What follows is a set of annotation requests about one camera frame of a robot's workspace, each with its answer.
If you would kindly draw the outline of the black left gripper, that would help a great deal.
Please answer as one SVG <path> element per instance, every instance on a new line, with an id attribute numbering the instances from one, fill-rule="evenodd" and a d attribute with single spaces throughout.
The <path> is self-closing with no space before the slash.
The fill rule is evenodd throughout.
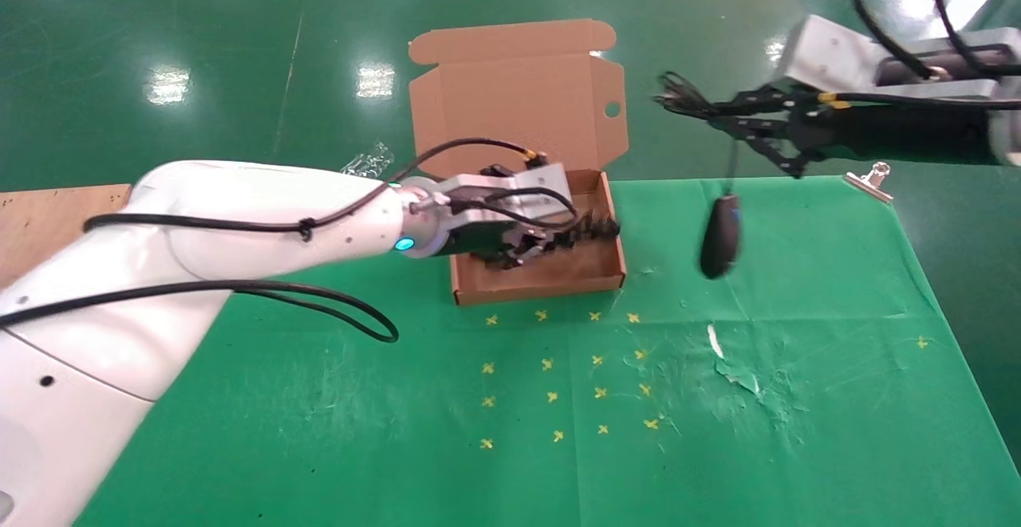
<path id="1" fill-rule="evenodd" d="M 529 228 L 518 222 L 468 222 L 439 226 L 439 257 L 482 259 L 489 268 L 521 268 L 526 261 L 550 254 L 552 245 L 575 245 L 587 235 L 589 219 L 578 218 L 562 228 Z"/>

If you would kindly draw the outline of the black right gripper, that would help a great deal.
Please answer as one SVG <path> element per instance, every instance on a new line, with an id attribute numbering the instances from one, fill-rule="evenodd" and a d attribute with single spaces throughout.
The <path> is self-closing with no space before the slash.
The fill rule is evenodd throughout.
<path id="1" fill-rule="evenodd" d="M 816 112 L 821 93 L 813 88 L 763 85 L 712 103 L 712 116 L 737 117 Z M 822 131 L 825 159 L 908 161 L 949 165 L 996 165 L 989 119 L 976 109 L 870 105 L 814 117 Z M 746 144 L 787 177 L 801 179 L 812 155 L 794 145 L 783 119 L 718 119 L 718 129 Z"/>

